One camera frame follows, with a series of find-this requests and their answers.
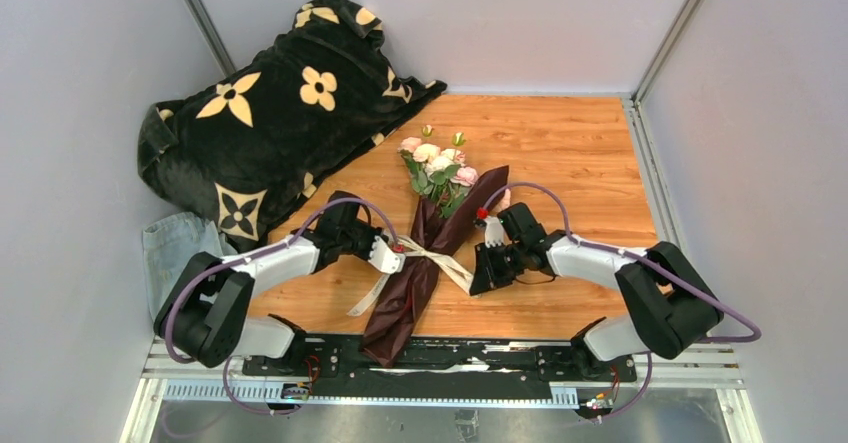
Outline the dark red wrapping paper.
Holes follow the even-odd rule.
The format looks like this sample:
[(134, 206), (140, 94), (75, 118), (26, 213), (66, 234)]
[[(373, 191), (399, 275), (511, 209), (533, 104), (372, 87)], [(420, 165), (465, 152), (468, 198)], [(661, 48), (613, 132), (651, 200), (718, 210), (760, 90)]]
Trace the dark red wrapping paper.
[[(454, 255), (475, 230), (477, 211), (494, 207), (488, 198), (508, 183), (510, 169), (484, 172), (449, 217), (437, 204), (419, 198), (411, 239), (428, 251)], [(408, 257), (402, 271), (391, 275), (377, 298), (364, 330), (360, 351), (384, 368), (394, 366), (435, 291), (441, 269), (427, 257)]]

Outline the cream ribbon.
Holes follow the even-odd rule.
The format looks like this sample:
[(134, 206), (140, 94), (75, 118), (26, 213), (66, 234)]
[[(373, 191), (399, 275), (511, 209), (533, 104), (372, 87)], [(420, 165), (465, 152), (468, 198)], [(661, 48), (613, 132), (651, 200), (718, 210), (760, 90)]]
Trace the cream ribbon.
[[(399, 236), (399, 242), (403, 246), (405, 256), (425, 258), (435, 263), (466, 295), (471, 295), (473, 275), (452, 256), (426, 250), (407, 235)], [(347, 312), (347, 315), (350, 317), (363, 315), (368, 308), (375, 304), (389, 278), (389, 273), (382, 273), (369, 292)]]

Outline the pink fake flower stem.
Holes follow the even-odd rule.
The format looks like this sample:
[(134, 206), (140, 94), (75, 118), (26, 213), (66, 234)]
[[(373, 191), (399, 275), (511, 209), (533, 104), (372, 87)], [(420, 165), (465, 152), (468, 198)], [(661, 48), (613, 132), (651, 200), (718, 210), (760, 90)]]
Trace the pink fake flower stem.
[(474, 218), (480, 209), (494, 214), (512, 203), (510, 189), (499, 193), (492, 201), (489, 198), (508, 182), (509, 167), (500, 166), (480, 174), (470, 166), (460, 167), (450, 179), (440, 215), (452, 217), (457, 211)]
[(429, 142), (429, 138), (433, 134), (433, 127), (429, 124), (421, 128), (421, 137), (405, 138), (398, 152), (402, 155), (410, 157), (414, 162), (427, 163), (432, 161), (440, 152), (437, 146)]

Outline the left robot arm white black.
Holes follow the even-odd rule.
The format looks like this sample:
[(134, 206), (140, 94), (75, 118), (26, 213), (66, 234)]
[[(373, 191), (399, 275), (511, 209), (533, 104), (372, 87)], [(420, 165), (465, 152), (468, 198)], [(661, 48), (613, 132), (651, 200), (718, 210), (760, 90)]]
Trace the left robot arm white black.
[(359, 217), (361, 211), (384, 215), (374, 204), (338, 192), (277, 243), (227, 257), (192, 256), (153, 324), (169, 357), (207, 368), (235, 357), (286, 359), (297, 349), (296, 326), (276, 315), (249, 316), (254, 297), (318, 273), (343, 255), (383, 274), (402, 269), (405, 257), (394, 227), (376, 227)]

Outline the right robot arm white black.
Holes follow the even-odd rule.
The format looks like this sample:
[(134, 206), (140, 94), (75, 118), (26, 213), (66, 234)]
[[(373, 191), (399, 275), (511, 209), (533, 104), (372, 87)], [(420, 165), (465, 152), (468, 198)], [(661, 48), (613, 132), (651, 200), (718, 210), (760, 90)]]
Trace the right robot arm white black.
[(585, 379), (636, 353), (674, 359), (724, 318), (706, 282), (673, 243), (623, 248), (565, 230), (548, 232), (524, 203), (498, 214), (480, 208), (476, 224), (484, 240), (475, 247), (473, 296), (507, 287), (526, 272), (619, 291), (626, 315), (600, 318), (569, 341), (567, 364)]

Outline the black blanket cream flowers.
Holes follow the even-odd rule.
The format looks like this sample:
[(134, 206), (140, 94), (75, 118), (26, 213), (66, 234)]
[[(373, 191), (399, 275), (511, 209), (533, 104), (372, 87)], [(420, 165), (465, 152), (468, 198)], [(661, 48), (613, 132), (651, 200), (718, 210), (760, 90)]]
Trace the black blanket cream flowers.
[(160, 198), (211, 221), (240, 252), (263, 246), (319, 185), (446, 91), (398, 75), (383, 23), (351, 0), (312, 0), (233, 75), (153, 104), (137, 172)]

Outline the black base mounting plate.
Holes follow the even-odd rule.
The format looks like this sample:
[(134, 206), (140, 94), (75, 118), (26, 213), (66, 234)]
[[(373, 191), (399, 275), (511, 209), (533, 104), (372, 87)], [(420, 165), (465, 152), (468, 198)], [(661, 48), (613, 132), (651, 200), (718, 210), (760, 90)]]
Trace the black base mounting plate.
[(280, 359), (252, 356), (246, 376), (314, 378), (313, 393), (328, 397), (442, 400), (541, 400), (560, 382), (637, 379), (633, 358), (592, 364), (560, 341), (414, 337), (394, 366), (384, 368), (360, 351), (352, 334), (308, 334)]

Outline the light blue denim cloth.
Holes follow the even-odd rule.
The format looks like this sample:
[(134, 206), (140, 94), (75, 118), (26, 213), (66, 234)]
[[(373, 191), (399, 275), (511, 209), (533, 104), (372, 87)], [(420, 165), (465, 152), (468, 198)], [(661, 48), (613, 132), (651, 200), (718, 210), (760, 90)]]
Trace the light blue denim cloth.
[(151, 321), (156, 319), (186, 264), (196, 253), (206, 252), (218, 258), (237, 253), (212, 221), (190, 212), (168, 216), (144, 229), (142, 249)]

